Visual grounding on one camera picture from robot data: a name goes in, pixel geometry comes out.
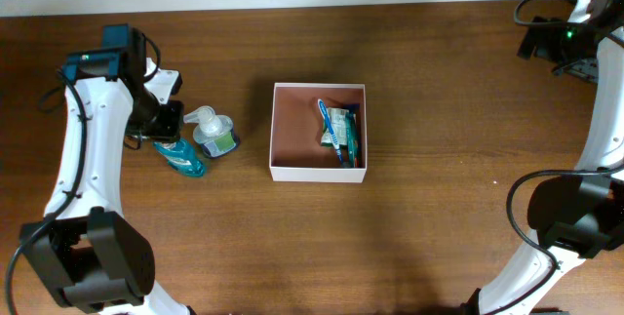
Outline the blue mouthwash bottle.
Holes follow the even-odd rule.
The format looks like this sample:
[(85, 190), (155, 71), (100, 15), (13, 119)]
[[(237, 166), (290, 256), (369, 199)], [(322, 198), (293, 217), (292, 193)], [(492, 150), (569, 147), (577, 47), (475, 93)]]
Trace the blue mouthwash bottle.
[(186, 177), (202, 177), (206, 173), (206, 165), (198, 158), (195, 149), (186, 139), (181, 138), (169, 143), (155, 141), (152, 145), (178, 173)]

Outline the clear pump soap bottle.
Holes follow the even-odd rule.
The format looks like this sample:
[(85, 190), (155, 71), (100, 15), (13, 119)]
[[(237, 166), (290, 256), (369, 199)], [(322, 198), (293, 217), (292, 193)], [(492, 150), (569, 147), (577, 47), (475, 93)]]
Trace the clear pump soap bottle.
[(193, 140), (209, 158), (222, 157), (240, 145), (232, 119), (226, 115), (216, 114), (210, 106), (200, 106), (185, 114), (183, 122), (196, 125)]

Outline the blue white toothbrush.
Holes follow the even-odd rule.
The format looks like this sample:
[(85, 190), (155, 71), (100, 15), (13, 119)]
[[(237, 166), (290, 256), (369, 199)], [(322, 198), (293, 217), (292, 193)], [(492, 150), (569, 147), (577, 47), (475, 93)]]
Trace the blue white toothbrush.
[(340, 162), (340, 166), (343, 169), (348, 169), (349, 168), (349, 164), (345, 161), (345, 159), (343, 157), (339, 141), (337, 139), (337, 136), (336, 136), (335, 131), (334, 131), (333, 126), (332, 126), (332, 120), (331, 120), (331, 117), (330, 117), (330, 115), (328, 113), (328, 109), (327, 109), (325, 103), (320, 98), (317, 99), (317, 105), (318, 105), (320, 113), (321, 113), (321, 115), (323, 117), (323, 120), (324, 120), (324, 123), (326, 125), (326, 128), (327, 128), (327, 130), (330, 133), (331, 144), (332, 144), (332, 147), (333, 147), (333, 149), (334, 149), (334, 151), (336, 153), (336, 156), (337, 156), (337, 158), (338, 158), (338, 160)]

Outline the green white soap packet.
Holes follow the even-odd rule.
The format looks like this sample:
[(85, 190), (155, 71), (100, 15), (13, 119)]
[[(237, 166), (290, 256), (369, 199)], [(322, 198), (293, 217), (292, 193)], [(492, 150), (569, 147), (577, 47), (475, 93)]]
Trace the green white soap packet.
[[(330, 116), (331, 126), (334, 134), (341, 147), (347, 146), (347, 115), (349, 111), (342, 108), (328, 108), (328, 115)], [(323, 123), (323, 133), (321, 136), (321, 145), (333, 146), (332, 136), (326, 123)]]

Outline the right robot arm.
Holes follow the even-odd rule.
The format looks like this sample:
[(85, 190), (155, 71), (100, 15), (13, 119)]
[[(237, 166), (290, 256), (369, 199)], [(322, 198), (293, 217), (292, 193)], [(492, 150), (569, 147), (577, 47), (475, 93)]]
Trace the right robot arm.
[(567, 272), (623, 243), (623, 0), (564, 1), (573, 7), (565, 20), (514, 12), (526, 28), (518, 55), (596, 84), (589, 134), (573, 169), (512, 184), (506, 215), (523, 242), (462, 314), (531, 314)]

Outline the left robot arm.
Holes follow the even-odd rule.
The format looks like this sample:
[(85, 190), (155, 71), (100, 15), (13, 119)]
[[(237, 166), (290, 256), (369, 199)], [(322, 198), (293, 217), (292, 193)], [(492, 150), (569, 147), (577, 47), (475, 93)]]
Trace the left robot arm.
[(22, 226), (25, 256), (63, 308), (86, 314), (190, 314), (155, 280), (149, 242), (124, 218), (120, 195), (126, 138), (175, 143), (183, 104), (175, 70), (128, 24), (108, 25), (100, 47), (68, 55), (58, 72), (67, 122), (57, 183), (43, 218)]

